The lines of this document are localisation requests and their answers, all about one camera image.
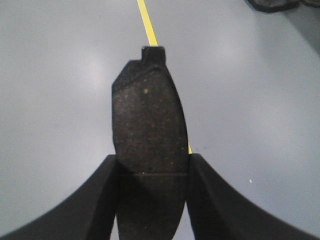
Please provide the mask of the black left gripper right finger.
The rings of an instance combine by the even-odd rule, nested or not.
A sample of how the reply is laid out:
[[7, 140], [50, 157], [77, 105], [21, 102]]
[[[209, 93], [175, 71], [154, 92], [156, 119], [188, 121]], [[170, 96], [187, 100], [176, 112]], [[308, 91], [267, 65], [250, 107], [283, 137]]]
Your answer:
[[198, 153], [189, 156], [187, 208], [197, 240], [314, 240], [229, 185]]

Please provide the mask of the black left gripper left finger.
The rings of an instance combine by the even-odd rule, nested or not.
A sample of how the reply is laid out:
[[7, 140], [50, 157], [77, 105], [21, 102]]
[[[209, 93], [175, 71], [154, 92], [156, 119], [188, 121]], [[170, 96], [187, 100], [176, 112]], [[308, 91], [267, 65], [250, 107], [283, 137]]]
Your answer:
[[108, 240], [118, 202], [118, 165], [108, 155], [72, 195], [3, 240]]

